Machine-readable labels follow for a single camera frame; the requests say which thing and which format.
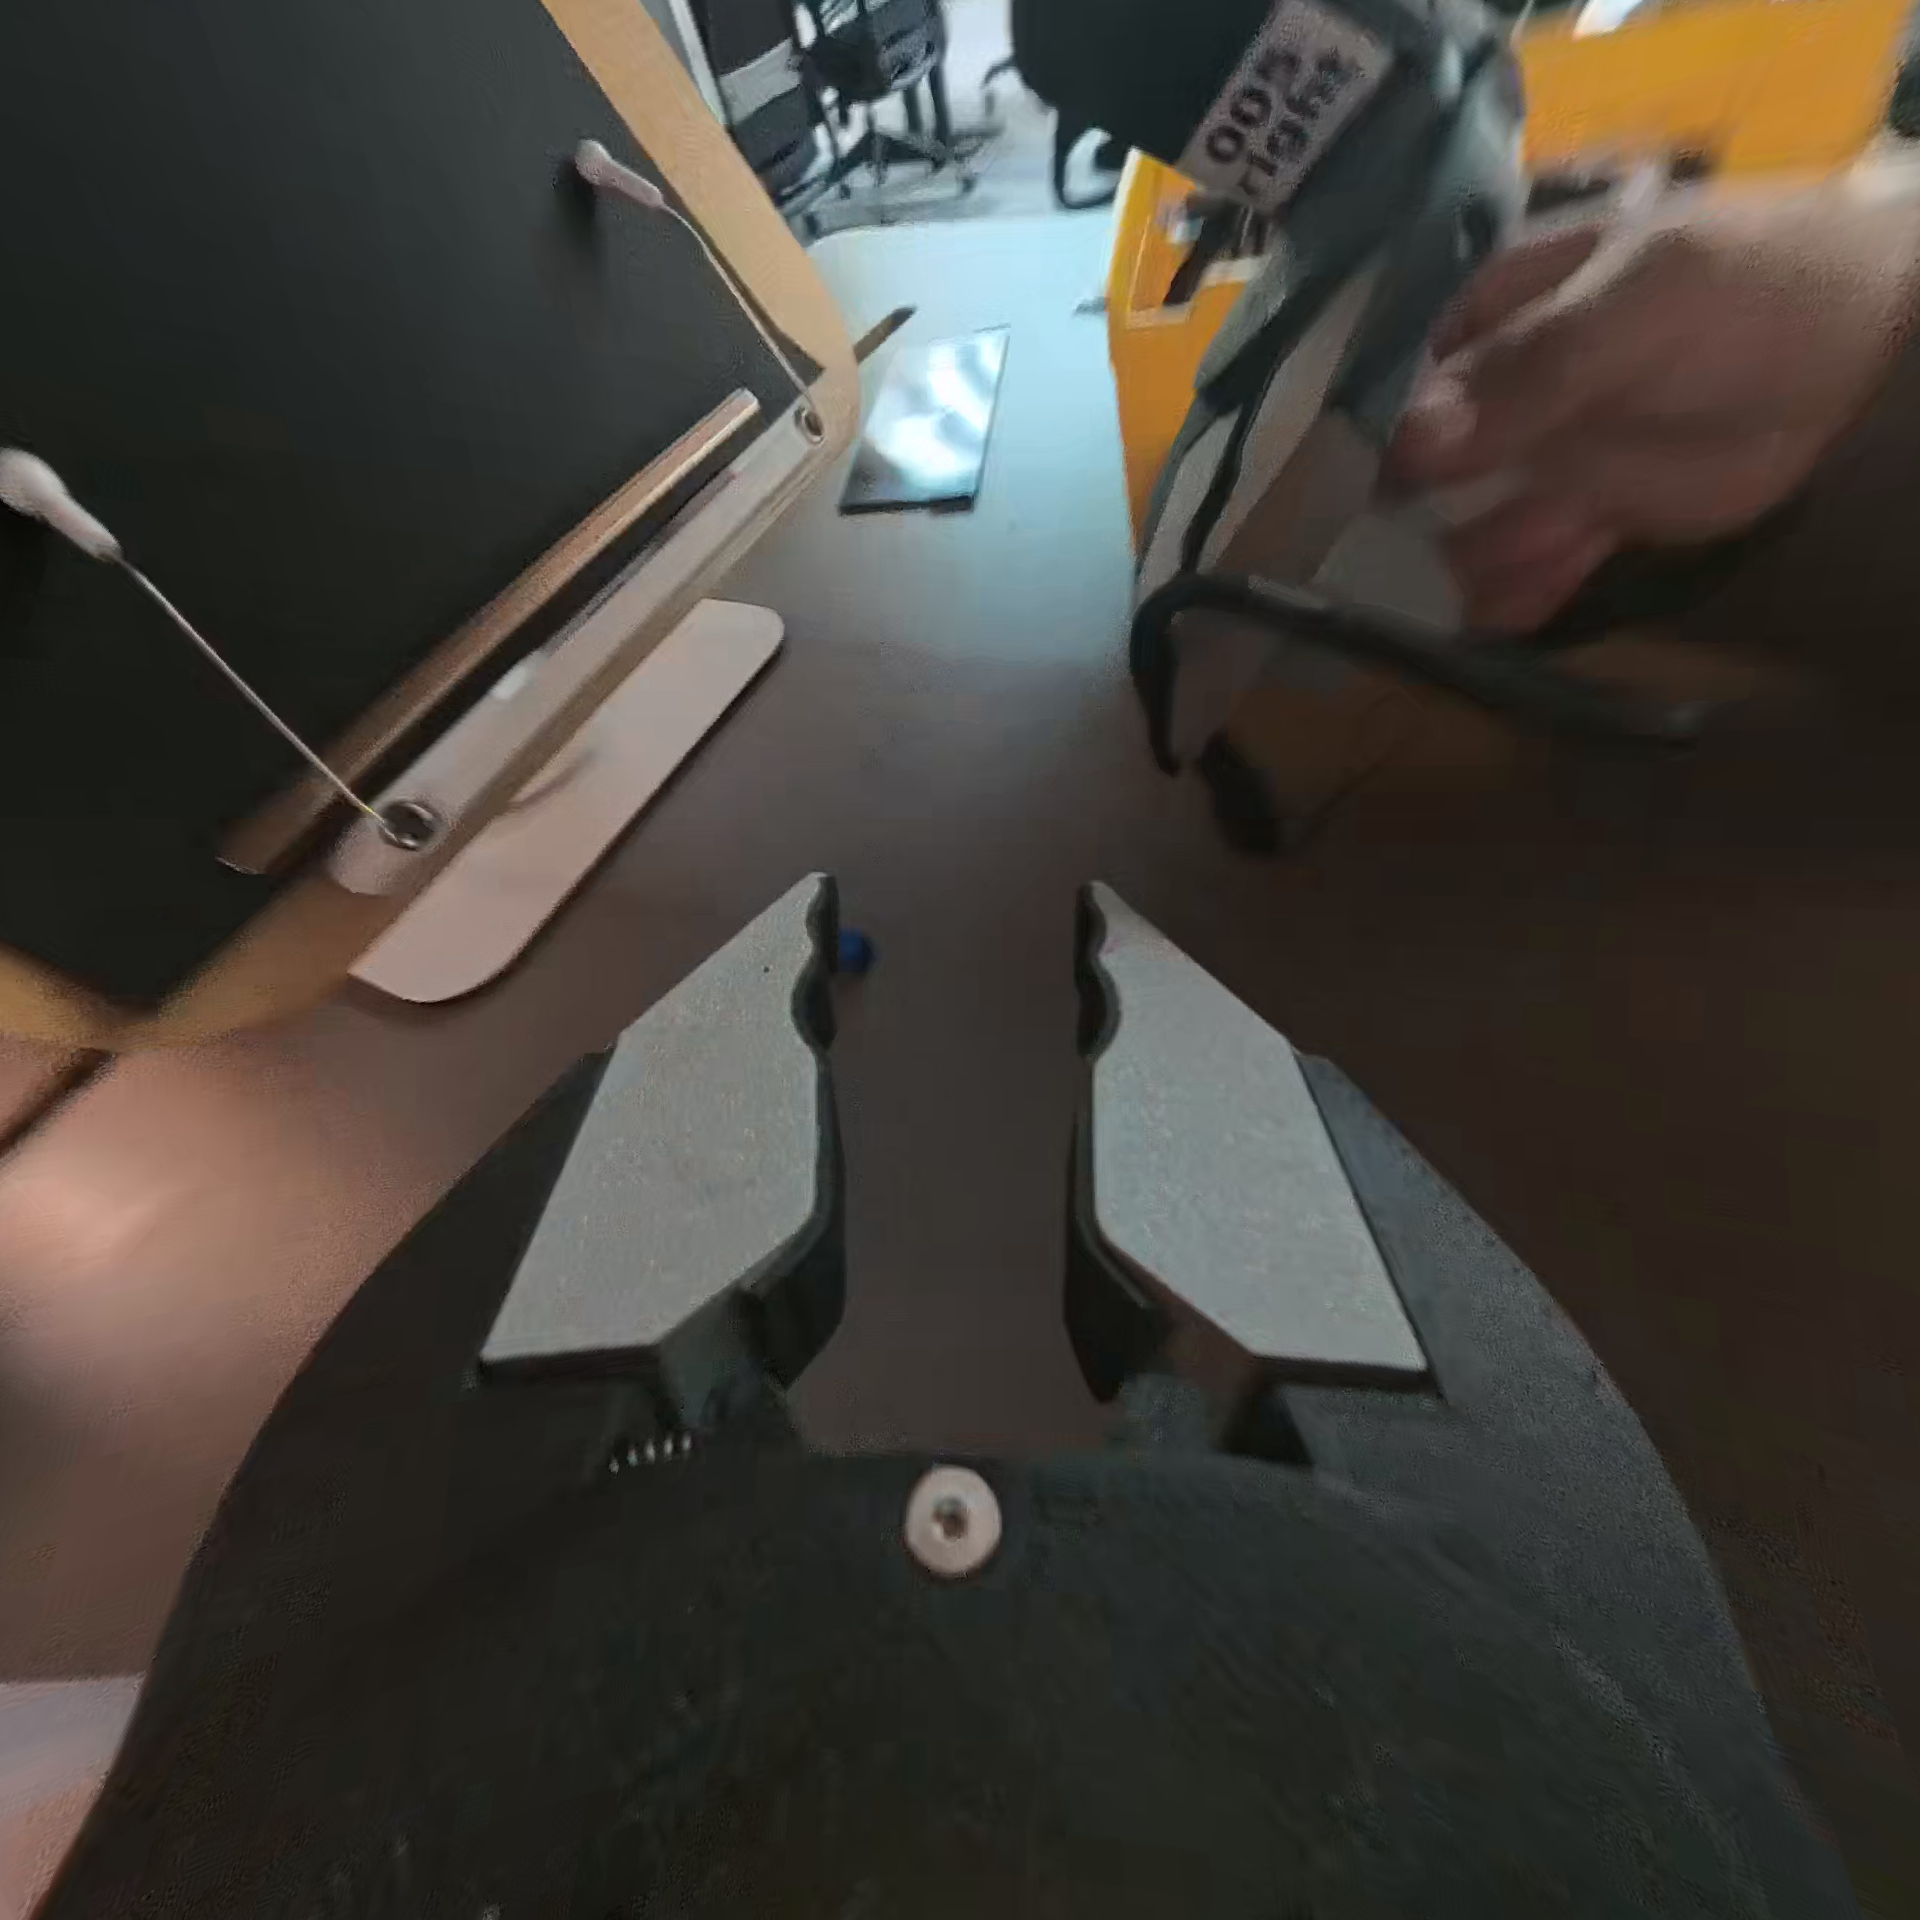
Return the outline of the person's right hand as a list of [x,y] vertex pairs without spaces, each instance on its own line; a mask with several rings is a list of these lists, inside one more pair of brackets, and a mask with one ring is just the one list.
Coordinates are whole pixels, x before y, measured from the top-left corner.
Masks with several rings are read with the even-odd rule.
[[1534,232],[1431,333],[1382,458],[1469,625],[1534,633],[1640,546],[1729,538],[1868,418],[1916,336],[1916,170]]

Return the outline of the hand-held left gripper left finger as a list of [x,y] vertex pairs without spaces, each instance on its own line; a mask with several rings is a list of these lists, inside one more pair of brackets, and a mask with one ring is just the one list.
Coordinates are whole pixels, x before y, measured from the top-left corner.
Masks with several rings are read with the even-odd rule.
[[786,1391],[845,1311],[838,893],[807,874],[613,1045],[479,1352],[502,1386]]

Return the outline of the black office chair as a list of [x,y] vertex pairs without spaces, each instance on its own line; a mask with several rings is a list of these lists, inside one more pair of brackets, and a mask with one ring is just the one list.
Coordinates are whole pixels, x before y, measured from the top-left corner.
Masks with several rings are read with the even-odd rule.
[[1021,84],[1054,112],[1050,187],[1068,210],[1068,164],[1097,133],[1120,157],[1145,153],[1185,178],[1205,209],[1248,209],[1202,184],[1185,148],[1269,15],[1265,2],[1013,2]]
[[693,2],[717,112],[767,197],[786,209],[820,167],[818,112],[789,2]]
[[885,186],[897,164],[946,176],[959,199],[977,187],[992,133],[962,131],[949,98],[949,33],[936,2],[805,2],[799,74],[823,112],[829,192],[852,178]]

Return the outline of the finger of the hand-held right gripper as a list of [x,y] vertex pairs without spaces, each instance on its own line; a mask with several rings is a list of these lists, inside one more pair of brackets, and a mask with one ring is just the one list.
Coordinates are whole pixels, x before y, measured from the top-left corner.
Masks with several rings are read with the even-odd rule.
[[1136,586],[1189,569],[1313,584],[1373,484],[1357,429],[1324,417],[1377,274],[1348,276],[1248,402],[1190,401],[1145,506]]
[[1437,633],[1463,626],[1463,597],[1428,508],[1377,492],[1380,450],[1353,421],[1311,425],[1311,592]]

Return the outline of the black computer monitor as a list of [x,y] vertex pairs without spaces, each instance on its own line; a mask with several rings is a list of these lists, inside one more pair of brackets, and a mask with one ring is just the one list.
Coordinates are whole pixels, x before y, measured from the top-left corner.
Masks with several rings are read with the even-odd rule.
[[[322,999],[850,443],[813,261],[641,5],[4,5],[4,1041]],[[824,443],[672,223],[702,227]]]

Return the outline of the yellow plastic bin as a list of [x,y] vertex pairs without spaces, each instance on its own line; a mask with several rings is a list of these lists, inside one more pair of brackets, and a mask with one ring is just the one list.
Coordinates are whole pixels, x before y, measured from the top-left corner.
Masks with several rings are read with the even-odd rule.
[[[1519,26],[1534,207],[1671,178],[1829,176],[1885,133],[1916,138],[1916,5],[1537,5]],[[1214,336],[1269,234],[1206,242],[1199,187],[1162,160],[1120,175],[1106,322],[1136,549]]]

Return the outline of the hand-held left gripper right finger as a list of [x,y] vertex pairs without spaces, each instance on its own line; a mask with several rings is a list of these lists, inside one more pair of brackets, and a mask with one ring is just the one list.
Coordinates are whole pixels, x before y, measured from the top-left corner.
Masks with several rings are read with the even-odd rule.
[[1300,1055],[1111,885],[1073,905],[1064,1323],[1100,1404],[1181,1376],[1421,1395],[1431,1363]]

